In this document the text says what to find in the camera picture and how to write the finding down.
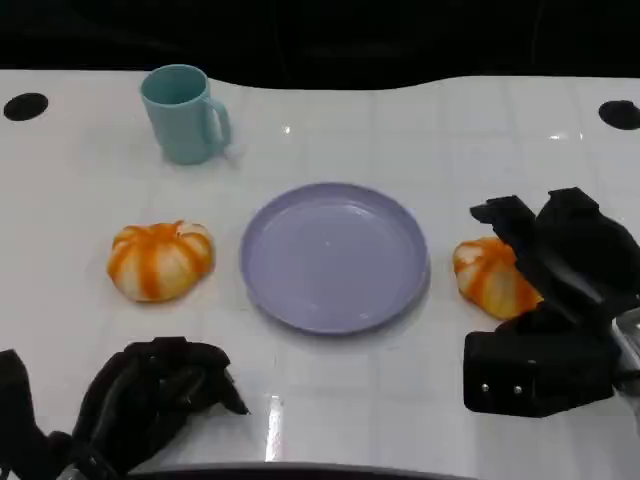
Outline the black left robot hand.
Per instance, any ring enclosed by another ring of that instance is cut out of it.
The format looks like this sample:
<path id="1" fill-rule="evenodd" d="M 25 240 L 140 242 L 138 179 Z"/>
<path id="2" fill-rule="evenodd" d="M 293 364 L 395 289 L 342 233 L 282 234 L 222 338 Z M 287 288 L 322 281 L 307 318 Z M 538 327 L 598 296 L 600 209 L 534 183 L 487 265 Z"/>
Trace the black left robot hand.
<path id="1" fill-rule="evenodd" d="M 166 447 L 191 416 L 218 404 L 249 413 L 230 364 L 221 348 L 184 337 L 134 342 L 91 382 L 72 439 L 125 475 Z"/>

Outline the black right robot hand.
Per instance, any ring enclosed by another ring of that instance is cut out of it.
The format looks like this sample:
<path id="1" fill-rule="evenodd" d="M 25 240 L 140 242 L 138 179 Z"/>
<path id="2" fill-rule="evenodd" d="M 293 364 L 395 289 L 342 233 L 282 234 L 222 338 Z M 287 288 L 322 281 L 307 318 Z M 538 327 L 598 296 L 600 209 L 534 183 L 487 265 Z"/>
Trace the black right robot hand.
<path id="1" fill-rule="evenodd" d="M 512 248 L 517 269 L 567 320 L 607 326 L 639 306 L 639 244 L 580 188 L 551 191 L 537 214 L 515 195 L 470 214 Z"/>

